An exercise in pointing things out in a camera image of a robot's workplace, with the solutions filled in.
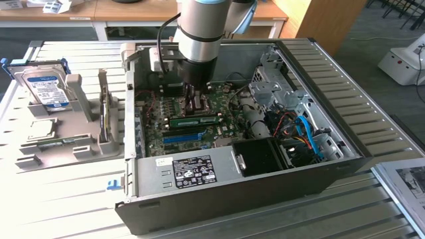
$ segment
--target white cable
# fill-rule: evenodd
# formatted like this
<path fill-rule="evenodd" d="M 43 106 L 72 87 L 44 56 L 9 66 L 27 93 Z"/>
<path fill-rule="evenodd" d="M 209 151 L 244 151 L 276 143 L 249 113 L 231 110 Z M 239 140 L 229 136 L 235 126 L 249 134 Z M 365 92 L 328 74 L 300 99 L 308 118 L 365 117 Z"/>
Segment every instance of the white cable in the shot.
<path fill-rule="evenodd" d="M 361 39 L 361 38 L 350 38 L 350 40 L 357 40 L 357 41 L 369 41 L 369 40 L 373 40 L 373 39 L 413 40 L 413 39 L 418 39 L 418 38 L 420 38 L 420 36 L 412 37 L 412 38 L 370 37 L 370 38 L 365 38 L 365 39 Z"/>

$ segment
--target white sticker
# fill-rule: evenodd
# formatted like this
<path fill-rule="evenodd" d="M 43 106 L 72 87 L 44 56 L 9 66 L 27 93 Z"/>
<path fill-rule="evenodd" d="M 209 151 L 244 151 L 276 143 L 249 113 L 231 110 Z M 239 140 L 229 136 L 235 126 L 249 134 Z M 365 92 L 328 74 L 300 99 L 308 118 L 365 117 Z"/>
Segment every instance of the white sticker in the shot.
<path fill-rule="evenodd" d="M 167 165 L 172 165 L 172 163 L 173 163 L 173 157 L 157 158 L 155 161 L 156 161 L 156 163 L 157 163 L 157 167 L 167 166 Z"/>
<path fill-rule="evenodd" d="M 71 17 L 69 20 L 91 20 L 89 17 Z"/>
<path fill-rule="evenodd" d="M 43 105 L 56 108 L 69 104 L 64 90 L 57 87 L 59 79 L 56 76 L 29 77 L 27 80 Z"/>

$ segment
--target circuit board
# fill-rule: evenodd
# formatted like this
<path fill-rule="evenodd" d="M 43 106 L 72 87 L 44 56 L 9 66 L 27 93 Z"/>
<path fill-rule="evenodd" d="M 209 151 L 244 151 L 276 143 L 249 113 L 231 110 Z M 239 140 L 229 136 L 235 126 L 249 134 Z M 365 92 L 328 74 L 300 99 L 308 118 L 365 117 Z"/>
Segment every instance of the circuit board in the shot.
<path fill-rule="evenodd" d="M 181 97 L 165 97 L 160 92 L 144 93 L 136 100 L 136 106 L 140 106 L 144 114 L 144 132 L 145 132 L 145 149 L 147 157 L 165 155 L 177 152 L 195 151 L 215 147 L 215 141 L 223 138 L 231 138 L 232 141 L 244 139 L 243 130 L 237 127 L 237 121 L 244 121 L 243 112 L 232 111 L 233 117 L 228 109 L 228 102 L 235 95 L 235 90 L 229 90 L 228 86 L 215 85 L 211 93 L 207 94 L 211 109 L 216 113 L 221 113 L 221 121 L 219 124 L 199 127 L 200 140 L 188 140 L 184 142 L 164 143 L 163 133 L 168 132 L 167 119 L 172 117 L 183 117 L 181 113 Z"/>

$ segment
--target robotic arm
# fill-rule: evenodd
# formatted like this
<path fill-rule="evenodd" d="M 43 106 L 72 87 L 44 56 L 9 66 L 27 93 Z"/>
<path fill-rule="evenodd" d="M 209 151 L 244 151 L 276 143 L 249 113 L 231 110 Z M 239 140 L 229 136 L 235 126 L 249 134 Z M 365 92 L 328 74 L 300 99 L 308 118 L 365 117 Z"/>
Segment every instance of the robotic arm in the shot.
<path fill-rule="evenodd" d="M 183 0 L 179 3 L 176 36 L 185 59 L 177 61 L 177 74 L 185 83 L 188 112 L 203 108 L 201 95 L 213 77 L 223 33 L 244 34 L 256 6 L 257 0 Z"/>

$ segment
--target warning label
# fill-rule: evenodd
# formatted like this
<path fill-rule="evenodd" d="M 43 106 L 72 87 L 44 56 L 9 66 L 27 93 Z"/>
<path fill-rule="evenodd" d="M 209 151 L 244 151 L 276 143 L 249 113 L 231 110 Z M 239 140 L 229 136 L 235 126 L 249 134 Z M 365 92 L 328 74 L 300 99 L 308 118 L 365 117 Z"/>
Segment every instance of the warning label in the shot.
<path fill-rule="evenodd" d="M 31 77 L 28 82 L 32 92 L 47 107 L 56 108 L 69 104 L 64 90 L 57 87 L 59 79 L 56 76 Z"/>
<path fill-rule="evenodd" d="M 173 161 L 177 188 L 188 188 L 217 181 L 209 155 Z"/>

